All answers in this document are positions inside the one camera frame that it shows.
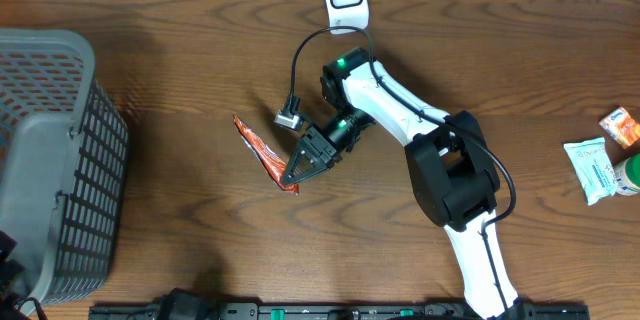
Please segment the red Top chocolate bar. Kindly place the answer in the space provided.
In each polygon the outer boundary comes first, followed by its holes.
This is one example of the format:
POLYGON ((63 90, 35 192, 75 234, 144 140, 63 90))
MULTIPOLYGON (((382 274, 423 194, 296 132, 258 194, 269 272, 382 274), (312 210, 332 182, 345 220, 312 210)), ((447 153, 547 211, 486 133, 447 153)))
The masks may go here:
POLYGON ((299 194, 298 185, 284 185, 282 176, 286 163, 236 114, 233 122, 247 147, 264 167, 271 180, 284 192, 299 194))

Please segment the teal wet wipes pack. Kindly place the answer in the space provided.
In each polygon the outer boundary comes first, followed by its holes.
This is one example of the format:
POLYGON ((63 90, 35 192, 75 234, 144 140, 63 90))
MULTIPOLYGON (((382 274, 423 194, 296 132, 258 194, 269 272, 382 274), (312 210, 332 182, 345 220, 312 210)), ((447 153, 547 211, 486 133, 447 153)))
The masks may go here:
POLYGON ((599 137, 563 145, 589 206, 616 193, 617 181, 606 152, 605 138, 599 137))

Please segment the orange Kleenex tissue pack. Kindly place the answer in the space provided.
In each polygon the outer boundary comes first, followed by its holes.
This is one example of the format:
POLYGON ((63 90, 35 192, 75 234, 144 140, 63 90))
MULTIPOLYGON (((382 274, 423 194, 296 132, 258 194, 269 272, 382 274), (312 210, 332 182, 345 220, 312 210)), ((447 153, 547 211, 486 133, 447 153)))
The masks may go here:
POLYGON ((599 121, 599 125, 623 148, 639 139, 639 123, 624 107, 618 107, 599 121))

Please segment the green lid jar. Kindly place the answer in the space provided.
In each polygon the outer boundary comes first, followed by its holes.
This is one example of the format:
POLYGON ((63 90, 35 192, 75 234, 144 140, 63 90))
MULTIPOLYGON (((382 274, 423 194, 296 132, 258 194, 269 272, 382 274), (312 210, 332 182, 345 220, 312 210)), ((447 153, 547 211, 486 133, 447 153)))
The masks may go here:
POLYGON ((640 155, 634 155, 614 167, 617 182, 616 193, 623 196, 633 196, 640 193, 640 155))

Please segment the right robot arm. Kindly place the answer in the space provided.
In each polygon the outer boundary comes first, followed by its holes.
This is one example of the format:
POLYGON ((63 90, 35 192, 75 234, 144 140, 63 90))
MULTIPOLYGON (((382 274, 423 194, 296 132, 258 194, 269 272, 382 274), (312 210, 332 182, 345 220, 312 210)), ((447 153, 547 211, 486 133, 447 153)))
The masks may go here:
POLYGON ((468 112, 450 115, 395 81, 372 52, 355 48, 326 64, 324 99, 335 108, 324 126, 310 122, 281 176, 297 185, 319 176, 378 124, 403 147, 414 197, 450 239, 464 298, 483 319, 512 315, 518 294, 497 240, 496 193, 507 174, 468 112))

